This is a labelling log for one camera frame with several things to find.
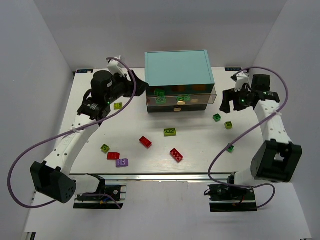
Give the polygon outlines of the olive small lego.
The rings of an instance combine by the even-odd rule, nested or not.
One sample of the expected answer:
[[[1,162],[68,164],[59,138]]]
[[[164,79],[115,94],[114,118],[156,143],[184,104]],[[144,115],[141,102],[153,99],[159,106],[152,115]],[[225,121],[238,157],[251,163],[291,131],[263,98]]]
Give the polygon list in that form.
[[[107,153],[110,150],[110,147],[106,144],[103,144],[100,149],[103,153]]]

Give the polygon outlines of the transparent drawer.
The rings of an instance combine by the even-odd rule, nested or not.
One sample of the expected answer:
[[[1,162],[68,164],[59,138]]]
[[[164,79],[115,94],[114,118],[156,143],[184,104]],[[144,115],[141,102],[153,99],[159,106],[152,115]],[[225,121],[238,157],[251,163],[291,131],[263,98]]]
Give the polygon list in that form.
[[[178,105],[176,97],[189,95],[190,102],[187,102],[184,105]],[[174,94],[174,95],[166,95],[166,103],[165,104],[156,104],[156,96],[146,96],[146,105],[148,107],[168,107],[168,106],[193,106],[193,105],[210,105],[213,104],[216,100],[217,93],[216,89],[213,88],[210,93],[197,93],[197,94]]]

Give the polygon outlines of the red sloped lego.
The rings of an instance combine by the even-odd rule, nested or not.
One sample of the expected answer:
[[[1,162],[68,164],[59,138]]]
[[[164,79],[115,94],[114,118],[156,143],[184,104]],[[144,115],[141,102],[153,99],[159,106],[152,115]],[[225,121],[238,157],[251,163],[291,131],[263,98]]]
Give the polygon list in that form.
[[[107,153],[107,160],[119,160],[120,153],[119,152],[108,152]]]

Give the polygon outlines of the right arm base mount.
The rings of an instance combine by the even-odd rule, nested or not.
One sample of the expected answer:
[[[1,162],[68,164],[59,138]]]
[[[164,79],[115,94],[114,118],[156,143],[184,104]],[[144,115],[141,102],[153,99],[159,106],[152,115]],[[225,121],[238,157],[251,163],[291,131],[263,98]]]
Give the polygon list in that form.
[[[212,213],[257,212],[256,196],[252,189],[231,187],[212,182],[203,193],[209,198]]]

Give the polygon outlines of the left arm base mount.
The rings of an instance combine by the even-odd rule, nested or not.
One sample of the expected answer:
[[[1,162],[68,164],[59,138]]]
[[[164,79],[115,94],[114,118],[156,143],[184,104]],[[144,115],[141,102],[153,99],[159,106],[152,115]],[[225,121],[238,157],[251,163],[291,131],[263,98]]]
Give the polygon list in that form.
[[[122,209],[127,193],[127,186],[123,182],[107,181],[96,174],[76,175],[73,180],[76,183],[74,209]]]

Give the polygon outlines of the lime long lego centre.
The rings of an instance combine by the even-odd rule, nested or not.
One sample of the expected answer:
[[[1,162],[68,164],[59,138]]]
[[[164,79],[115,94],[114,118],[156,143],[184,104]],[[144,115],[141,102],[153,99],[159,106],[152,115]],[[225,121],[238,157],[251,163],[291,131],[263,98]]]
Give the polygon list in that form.
[[[163,134],[165,137],[172,137],[172,136],[176,136],[177,131],[175,128],[165,128],[163,130]]]

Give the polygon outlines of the green long lego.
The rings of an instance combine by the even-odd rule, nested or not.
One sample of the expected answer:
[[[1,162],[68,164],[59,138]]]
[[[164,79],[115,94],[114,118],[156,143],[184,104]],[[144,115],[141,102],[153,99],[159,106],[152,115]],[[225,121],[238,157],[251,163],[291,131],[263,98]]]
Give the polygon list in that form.
[[[179,95],[176,97],[176,101],[178,105],[185,105],[191,101],[191,98],[189,95]]]

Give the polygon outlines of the right blue label sticker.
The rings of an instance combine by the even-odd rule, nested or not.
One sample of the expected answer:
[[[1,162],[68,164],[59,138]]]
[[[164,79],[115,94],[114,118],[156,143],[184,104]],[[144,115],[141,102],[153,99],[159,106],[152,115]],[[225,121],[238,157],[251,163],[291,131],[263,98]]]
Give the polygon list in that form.
[[[225,67],[224,70],[226,72],[239,72],[242,70],[241,67]]]

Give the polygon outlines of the purple sloped lego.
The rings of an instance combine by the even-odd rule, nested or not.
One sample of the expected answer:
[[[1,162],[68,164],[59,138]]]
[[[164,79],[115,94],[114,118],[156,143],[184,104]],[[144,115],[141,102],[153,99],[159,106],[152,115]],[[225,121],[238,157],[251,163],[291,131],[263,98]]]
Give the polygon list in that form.
[[[127,158],[117,159],[115,161],[115,166],[117,168],[128,167],[129,166],[129,160]]]

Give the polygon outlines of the lime lego near left arm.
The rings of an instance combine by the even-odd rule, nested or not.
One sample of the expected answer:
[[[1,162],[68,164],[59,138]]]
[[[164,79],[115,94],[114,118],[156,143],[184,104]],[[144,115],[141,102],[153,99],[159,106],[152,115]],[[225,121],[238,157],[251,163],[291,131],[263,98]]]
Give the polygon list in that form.
[[[114,110],[120,110],[123,108],[123,104],[121,102],[116,102],[113,104]]]

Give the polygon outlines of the teal drawer cabinet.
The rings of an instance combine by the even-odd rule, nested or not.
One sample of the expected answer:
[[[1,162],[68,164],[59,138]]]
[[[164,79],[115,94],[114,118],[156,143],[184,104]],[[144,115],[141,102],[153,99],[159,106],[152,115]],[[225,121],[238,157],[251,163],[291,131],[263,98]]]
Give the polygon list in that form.
[[[146,96],[155,96],[155,89],[165,95],[210,93],[215,79],[206,50],[154,51],[145,53]],[[146,106],[148,113],[204,111],[207,106]]]

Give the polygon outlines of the dark green lego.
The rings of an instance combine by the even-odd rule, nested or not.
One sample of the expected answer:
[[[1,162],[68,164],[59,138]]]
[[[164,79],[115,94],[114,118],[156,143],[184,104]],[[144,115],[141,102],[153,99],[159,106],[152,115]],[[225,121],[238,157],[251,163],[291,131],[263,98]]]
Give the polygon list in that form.
[[[158,88],[155,89],[154,95],[156,97],[165,97],[166,96],[165,91],[163,89],[158,89]]]

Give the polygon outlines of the lime small lego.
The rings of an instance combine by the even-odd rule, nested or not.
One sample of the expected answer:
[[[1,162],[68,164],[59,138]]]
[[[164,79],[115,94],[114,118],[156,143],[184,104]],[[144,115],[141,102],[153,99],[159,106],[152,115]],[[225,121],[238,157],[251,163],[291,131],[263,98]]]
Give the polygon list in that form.
[[[232,124],[231,121],[226,121],[224,123],[224,127],[225,127],[226,130],[231,130],[233,128],[233,124]]]

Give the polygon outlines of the red lego centre right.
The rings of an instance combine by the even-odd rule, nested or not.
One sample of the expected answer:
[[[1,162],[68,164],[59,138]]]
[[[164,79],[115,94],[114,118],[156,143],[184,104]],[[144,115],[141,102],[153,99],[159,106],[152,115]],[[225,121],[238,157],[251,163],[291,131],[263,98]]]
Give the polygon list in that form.
[[[176,160],[177,163],[180,163],[183,160],[183,156],[176,148],[173,148],[170,151],[170,155]]]

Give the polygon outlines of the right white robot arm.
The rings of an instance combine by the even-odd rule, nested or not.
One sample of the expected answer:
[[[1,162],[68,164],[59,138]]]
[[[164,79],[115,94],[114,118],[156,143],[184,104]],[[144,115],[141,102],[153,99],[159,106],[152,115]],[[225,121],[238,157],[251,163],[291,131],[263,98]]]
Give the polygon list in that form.
[[[235,87],[222,93],[220,111],[228,114],[233,102],[234,111],[253,108],[261,122],[263,144],[252,158],[246,170],[228,177],[229,184],[257,186],[264,183],[288,183],[291,181],[303,150],[293,144],[284,127],[282,117],[276,112],[280,107],[278,93],[270,89],[271,77],[255,74],[249,78],[241,72],[232,76]]]

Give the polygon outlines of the blue label sticker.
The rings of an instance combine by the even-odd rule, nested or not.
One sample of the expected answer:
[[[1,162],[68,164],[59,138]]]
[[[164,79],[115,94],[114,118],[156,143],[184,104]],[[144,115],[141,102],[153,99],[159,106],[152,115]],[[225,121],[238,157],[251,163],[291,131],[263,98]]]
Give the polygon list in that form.
[[[93,73],[93,69],[77,69],[76,70],[76,74],[92,74]]]
[[[241,67],[225,67],[224,70],[226,72],[239,72],[242,70]]]

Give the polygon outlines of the red lego centre left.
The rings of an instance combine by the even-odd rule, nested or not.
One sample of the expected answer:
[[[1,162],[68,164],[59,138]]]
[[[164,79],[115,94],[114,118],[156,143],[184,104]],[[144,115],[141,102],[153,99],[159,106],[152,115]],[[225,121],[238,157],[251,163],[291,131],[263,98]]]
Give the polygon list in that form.
[[[152,145],[152,142],[147,139],[146,137],[142,136],[140,139],[139,139],[139,142],[144,146],[146,147],[147,149],[151,147]]]

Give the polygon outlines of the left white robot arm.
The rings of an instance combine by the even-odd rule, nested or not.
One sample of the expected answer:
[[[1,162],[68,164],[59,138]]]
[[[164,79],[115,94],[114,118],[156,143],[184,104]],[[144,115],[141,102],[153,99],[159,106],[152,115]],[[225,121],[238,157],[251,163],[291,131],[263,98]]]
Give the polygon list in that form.
[[[35,190],[60,203],[67,203],[74,195],[89,194],[95,197],[105,193],[105,181],[95,174],[70,178],[72,166],[89,138],[101,126],[101,120],[111,112],[111,104],[121,97],[141,96],[149,84],[137,77],[100,70],[94,73],[91,88],[83,96],[77,110],[71,133],[42,161],[34,162],[30,173]]]

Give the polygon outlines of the left blue label sticker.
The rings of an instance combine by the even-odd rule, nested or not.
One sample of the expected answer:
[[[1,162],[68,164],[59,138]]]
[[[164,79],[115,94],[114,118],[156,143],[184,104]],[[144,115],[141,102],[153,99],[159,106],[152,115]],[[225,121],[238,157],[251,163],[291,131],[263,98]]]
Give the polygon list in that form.
[[[93,73],[93,69],[77,69],[76,70],[76,74],[92,74]]]

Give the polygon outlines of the green small lego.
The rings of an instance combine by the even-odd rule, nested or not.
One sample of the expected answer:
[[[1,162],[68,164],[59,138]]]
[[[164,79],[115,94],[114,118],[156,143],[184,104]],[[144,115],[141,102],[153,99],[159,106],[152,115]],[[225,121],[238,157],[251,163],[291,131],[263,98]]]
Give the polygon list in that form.
[[[232,144],[230,144],[229,146],[228,146],[228,148],[227,148],[227,151],[229,152],[229,153],[231,153],[233,150],[234,150],[234,146],[232,145]]]
[[[218,113],[214,114],[212,118],[215,122],[219,122],[222,119],[222,117]]]

